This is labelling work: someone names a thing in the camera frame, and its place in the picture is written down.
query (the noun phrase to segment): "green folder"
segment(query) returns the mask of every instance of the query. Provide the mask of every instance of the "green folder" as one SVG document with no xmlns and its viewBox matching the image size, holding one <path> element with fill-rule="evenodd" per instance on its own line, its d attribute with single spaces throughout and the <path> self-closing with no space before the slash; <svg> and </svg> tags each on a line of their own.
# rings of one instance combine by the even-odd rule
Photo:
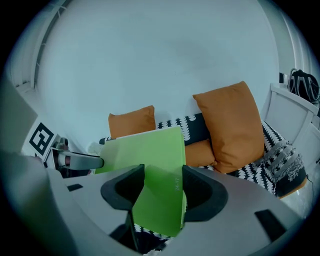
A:
<svg viewBox="0 0 320 256">
<path fill-rule="evenodd" d="M 182 166 L 186 164 L 180 126 L 107 141 L 101 151 L 104 166 L 96 174 L 144 164 L 144 187 L 133 206 L 134 223 L 175 237 L 186 210 Z"/>
</svg>

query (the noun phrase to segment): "orange pillow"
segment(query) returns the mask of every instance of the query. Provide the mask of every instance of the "orange pillow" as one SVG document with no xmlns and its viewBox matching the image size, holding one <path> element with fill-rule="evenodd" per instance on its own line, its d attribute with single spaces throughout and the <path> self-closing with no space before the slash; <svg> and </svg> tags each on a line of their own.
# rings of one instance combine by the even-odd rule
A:
<svg viewBox="0 0 320 256">
<path fill-rule="evenodd" d="M 187 166 L 214 166 L 217 164 L 209 139 L 192 143 L 184 147 Z"/>
<path fill-rule="evenodd" d="M 210 132 L 215 169 L 230 173 L 264 155 L 264 133 L 247 84 L 193 95 Z"/>
<path fill-rule="evenodd" d="M 155 107 L 146 106 L 126 114 L 109 114 L 110 136 L 113 139 L 156 129 Z"/>
</svg>

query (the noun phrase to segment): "white wall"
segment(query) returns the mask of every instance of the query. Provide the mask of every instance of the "white wall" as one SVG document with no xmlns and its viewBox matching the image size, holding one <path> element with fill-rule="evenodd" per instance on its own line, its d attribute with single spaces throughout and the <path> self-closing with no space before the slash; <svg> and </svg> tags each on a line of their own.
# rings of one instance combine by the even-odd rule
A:
<svg viewBox="0 0 320 256">
<path fill-rule="evenodd" d="M 305 37 L 292 19 L 271 0 L 258 0 L 275 37 L 279 71 L 289 74 L 292 68 L 312 74 L 320 83 L 320 66 Z"/>
<path fill-rule="evenodd" d="M 282 10 L 271 0 L 258 1 L 272 27 L 279 55 L 279 71 L 288 74 L 295 67 L 295 55 L 290 33 L 282 16 Z"/>
<path fill-rule="evenodd" d="M 47 40 L 38 90 L 84 149 L 109 134 L 109 113 L 154 105 L 157 122 L 193 115 L 193 94 L 242 80 L 260 111 L 279 80 L 255 0 L 73 0 Z"/>
</svg>

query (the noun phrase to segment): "white bed frame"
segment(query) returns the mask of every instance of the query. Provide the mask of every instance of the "white bed frame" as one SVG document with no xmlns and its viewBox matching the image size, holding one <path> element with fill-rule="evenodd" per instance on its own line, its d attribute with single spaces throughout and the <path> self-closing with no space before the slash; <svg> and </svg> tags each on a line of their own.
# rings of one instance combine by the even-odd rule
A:
<svg viewBox="0 0 320 256">
<path fill-rule="evenodd" d="M 265 121 L 297 148 L 308 173 L 320 158 L 320 131 L 312 124 L 319 108 L 291 93 L 284 83 L 271 84 Z"/>
</svg>

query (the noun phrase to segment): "headphones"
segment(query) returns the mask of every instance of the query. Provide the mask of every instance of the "headphones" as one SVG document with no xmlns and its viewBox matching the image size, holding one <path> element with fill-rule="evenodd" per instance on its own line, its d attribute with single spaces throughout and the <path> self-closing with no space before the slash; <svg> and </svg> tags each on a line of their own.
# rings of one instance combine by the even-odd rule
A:
<svg viewBox="0 0 320 256">
<path fill-rule="evenodd" d="M 291 69 L 287 87 L 290 92 L 312 104 L 316 104 L 319 101 L 319 85 L 316 78 L 301 69 Z"/>
</svg>

